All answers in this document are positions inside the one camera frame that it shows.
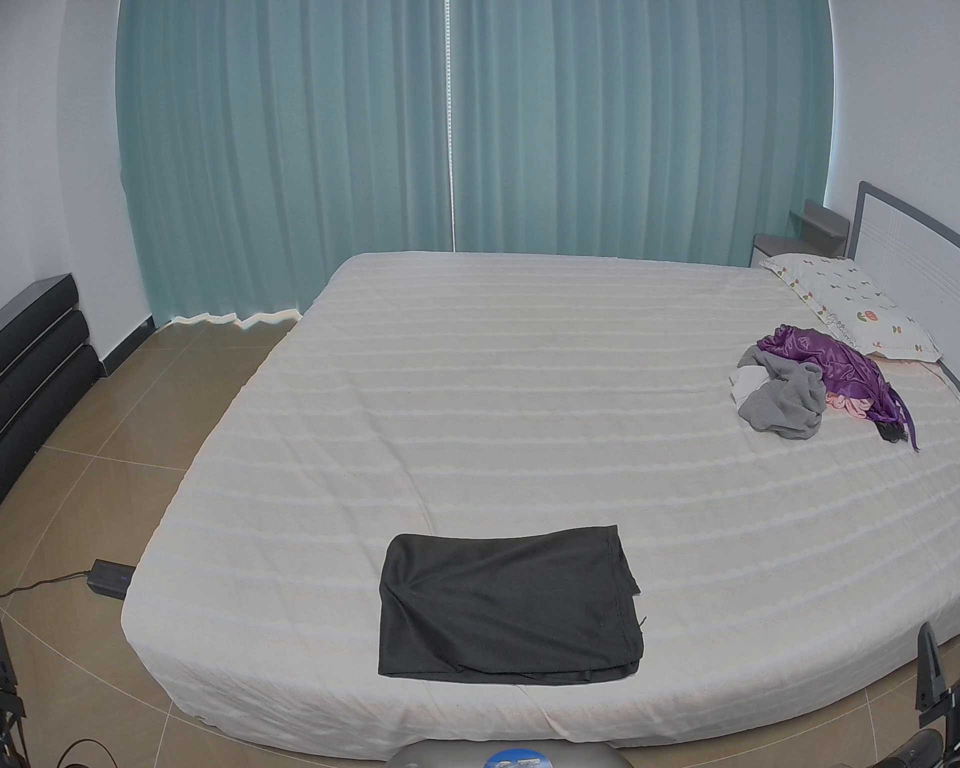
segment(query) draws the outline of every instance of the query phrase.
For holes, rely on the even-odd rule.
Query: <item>pink cloth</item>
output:
[[[838,411],[846,411],[855,419],[866,419],[867,411],[874,406],[874,402],[867,398],[844,397],[833,392],[827,392],[827,405]]]

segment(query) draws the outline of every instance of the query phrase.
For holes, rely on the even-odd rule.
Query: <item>folded black cloth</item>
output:
[[[521,539],[400,534],[380,577],[388,677],[568,685],[636,672],[639,594],[616,526]]]

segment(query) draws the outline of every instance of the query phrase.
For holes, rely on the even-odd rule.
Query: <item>drawstring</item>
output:
[[[893,398],[894,402],[897,404],[897,407],[900,408],[900,413],[903,419],[906,421],[907,431],[910,433],[910,444],[913,446],[913,449],[917,452],[920,452],[920,449],[917,448],[917,429],[913,425],[913,419],[910,418],[910,412],[906,408],[906,403],[903,402],[903,398],[897,394],[897,390],[890,385],[889,387],[890,397]]]

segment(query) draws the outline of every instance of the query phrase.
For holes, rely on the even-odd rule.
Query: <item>power adapter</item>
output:
[[[93,561],[93,567],[86,576],[86,585],[97,594],[123,600],[127,596],[127,587],[133,577],[134,567],[109,560]]]

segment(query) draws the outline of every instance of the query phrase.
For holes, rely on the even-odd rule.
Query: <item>striped bed sheet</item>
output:
[[[921,453],[828,412],[734,411],[743,350],[811,310],[766,270],[521,254],[348,261],[207,438],[124,604],[187,714],[288,750],[664,744],[836,701],[960,633],[960,402],[881,362]],[[378,677],[401,532],[619,526],[645,653],[615,683]]]

